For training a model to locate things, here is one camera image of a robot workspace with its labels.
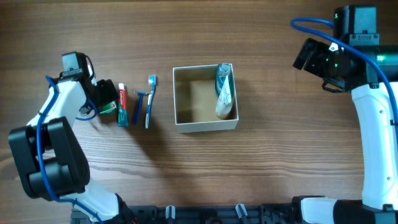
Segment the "green Dettol soap box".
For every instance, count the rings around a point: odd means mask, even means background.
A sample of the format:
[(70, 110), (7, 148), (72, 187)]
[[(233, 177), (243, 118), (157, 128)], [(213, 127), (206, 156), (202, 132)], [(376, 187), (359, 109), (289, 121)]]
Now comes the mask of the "green Dettol soap box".
[(118, 109), (118, 106), (115, 101), (108, 103), (107, 105), (102, 106), (99, 109), (99, 114), (111, 114)]

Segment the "blue mouthwash bottle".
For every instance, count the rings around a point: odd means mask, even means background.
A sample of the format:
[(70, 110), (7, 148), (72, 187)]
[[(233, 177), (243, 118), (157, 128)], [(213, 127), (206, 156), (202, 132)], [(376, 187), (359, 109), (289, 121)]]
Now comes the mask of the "blue mouthwash bottle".
[(215, 91), (216, 95), (219, 96), (221, 93), (221, 89), (224, 85), (226, 78), (231, 73), (231, 66), (228, 63), (221, 63), (218, 65), (216, 71), (216, 81), (215, 81)]

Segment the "white leaf-print lotion tube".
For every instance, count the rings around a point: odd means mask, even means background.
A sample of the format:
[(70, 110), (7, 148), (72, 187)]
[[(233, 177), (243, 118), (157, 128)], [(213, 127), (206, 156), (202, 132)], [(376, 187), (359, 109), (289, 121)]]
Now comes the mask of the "white leaf-print lotion tube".
[(229, 76), (227, 75), (223, 86), (220, 91), (220, 95), (218, 97), (218, 101), (216, 104), (216, 115), (220, 119), (226, 119), (232, 109), (233, 105), (233, 97), (231, 95), (231, 89), (229, 85)]

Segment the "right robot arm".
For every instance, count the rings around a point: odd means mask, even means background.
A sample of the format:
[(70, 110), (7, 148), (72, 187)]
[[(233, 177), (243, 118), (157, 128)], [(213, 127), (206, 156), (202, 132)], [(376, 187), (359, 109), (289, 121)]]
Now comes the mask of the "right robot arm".
[(364, 160), (360, 200), (295, 197), (291, 220), (297, 223), (397, 222), (397, 47), (381, 45), (377, 10), (372, 5), (336, 8), (327, 25), (333, 34), (303, 26), (310, 34), (294, 67), (323, 80), (331, 93), (349, 93), (358, 114)]

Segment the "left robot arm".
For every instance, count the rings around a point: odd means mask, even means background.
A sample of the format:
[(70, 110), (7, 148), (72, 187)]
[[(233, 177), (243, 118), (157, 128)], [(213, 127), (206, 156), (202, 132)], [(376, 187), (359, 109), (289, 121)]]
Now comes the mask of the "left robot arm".
[(137, 223), (134, 212), (118, 195), (90, 176), (88, 160), (72, 126), (88, 121), (114, 102), (111, 80), (97, 81), (89, 56), (62, 55), (63, 71), (47, 77), (49, 96), (36, 116), (8, 136), (15, 165), (30, 198), (69, 203), (92, 223)]

